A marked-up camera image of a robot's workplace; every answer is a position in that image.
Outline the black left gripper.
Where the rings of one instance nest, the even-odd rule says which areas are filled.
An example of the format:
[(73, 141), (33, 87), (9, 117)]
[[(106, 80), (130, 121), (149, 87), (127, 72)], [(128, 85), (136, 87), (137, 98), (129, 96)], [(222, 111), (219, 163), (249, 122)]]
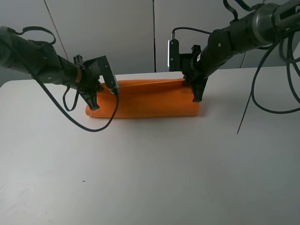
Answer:
[(85, 67), (83, 57), (76, 55), (74, 57), (74, 64), (77, 68), (77, 78), (74, 83), (75, 90), (81, 90), (81, 97), (90, 108), (90, 110), (97, 110), (99, 106), (97, 104), (97, 92), (103, 91), (99, 79), (97, 80), (91, 72)]

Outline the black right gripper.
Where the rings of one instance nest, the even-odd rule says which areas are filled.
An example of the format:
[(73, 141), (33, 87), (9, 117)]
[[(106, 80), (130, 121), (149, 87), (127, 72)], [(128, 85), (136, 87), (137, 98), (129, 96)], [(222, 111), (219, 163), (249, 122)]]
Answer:
[(201, 46), (192, 46), (192, 59), (189, 61), (188, 68), (182, 71), (183, 82), (182, 86), (191, 86), (192, 93), (194, 95), (193, 102), (200, 103), (203, 100), (203, 93), (208, 81), (201, 74), (200, 68), (197, 66), (198, 56), (201, 54)]

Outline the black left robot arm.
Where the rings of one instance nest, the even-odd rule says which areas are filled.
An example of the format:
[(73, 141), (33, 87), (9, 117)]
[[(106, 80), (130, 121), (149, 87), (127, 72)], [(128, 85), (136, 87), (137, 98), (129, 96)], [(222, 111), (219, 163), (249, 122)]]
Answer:
[(73, 62), (59, 56), (53, 47), (55, 40), (49, 43), (21, 37), (32, 30), (51, 34), (39, 26), (25, 27), (22, 32), (4, 26), (0, 28), (0, 38), (8, 44), (0, 46), (1, 67), (26, 74), (32, 70), (42, 83), (75, 89), (91, 110), (99, 109), (97, 92), (103, 90), (99, 75), (91, 72), (81, 55), (75, 56)]

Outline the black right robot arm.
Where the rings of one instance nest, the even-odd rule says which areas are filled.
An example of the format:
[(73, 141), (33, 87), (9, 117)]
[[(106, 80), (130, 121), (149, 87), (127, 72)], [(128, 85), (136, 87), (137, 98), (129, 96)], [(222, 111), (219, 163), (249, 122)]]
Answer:
[(238, 18), (237, 11), (225, 0), (223, 5), (234, 16), (230, 25), (210, 33), (203, 50), (197, 45), (192, 47), (184, 75), (194, 95), (193, 102), (202, 101), (208, 77), (229, 59), (275, 43), (300, 21), (298, 0), (289, 0), (282, 5), (261, 3), (252, 7), (242, 0), (237, 3), (249, 12), (248, 15)]

